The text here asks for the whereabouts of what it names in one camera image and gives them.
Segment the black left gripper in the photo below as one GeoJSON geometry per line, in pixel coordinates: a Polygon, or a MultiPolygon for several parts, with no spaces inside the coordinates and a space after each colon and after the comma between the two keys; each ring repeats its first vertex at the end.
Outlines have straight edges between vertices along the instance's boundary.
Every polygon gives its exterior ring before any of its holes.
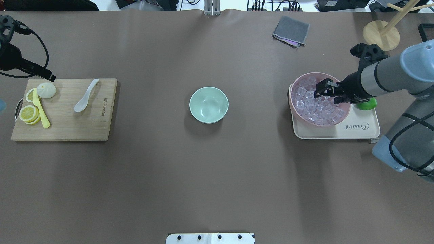
{"type": "Polygon", "coordinates": [[[0,69],[2,71],[17,69],[27,74],[24,76],[17,76],[1,72],[2,75],[12,78],[30,78],[33,76],[39,76],[43,79],[49,80],[50,82],[54,82],[56,79],[56,76],[45,67],[24,59],[21,51],[11,44],[8,46],[1,46],[0,69]]]}

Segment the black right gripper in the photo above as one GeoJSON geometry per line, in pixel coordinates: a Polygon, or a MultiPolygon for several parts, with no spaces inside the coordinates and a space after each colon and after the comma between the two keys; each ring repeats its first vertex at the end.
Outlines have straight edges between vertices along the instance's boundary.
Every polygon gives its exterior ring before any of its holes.
{"type": "MultiPolygon", "coordinates": [[[[348,75],[343,81],[338,82],[338,96],[334,99],[334,104],[350,103],[358,104],[367,102],[373,96],[365,91],[361,83],[361,73],[354,72],[348,75]]],[[[332,79],[326,78],[316,84],[314,98],[322,96],[333,97],[336,83],[332,79]]]]}

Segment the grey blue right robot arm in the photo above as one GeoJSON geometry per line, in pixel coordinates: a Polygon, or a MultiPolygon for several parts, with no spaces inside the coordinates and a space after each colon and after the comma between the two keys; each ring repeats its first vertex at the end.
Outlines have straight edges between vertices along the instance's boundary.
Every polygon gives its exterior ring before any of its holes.
{"type": "Polygon", "coordinates": [[[376,44],[355,45],[357,71],[335,82],[323,79],[314,96],[333,97],[335,104],[362,104],[388,96],[392,111],[401,110],[396,122],[374,145],[372,154],[390,168],[412,171],[433,184],[433,40],[388,56],[376,44]]]}

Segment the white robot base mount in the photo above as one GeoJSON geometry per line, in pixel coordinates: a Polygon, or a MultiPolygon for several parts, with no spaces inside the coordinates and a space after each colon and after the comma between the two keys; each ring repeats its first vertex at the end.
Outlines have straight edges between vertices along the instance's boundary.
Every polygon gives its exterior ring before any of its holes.
{"type": "Polygon", "coordinates": [[[173,233],[166,244],[254,244],[253,233],[173,233]]]}

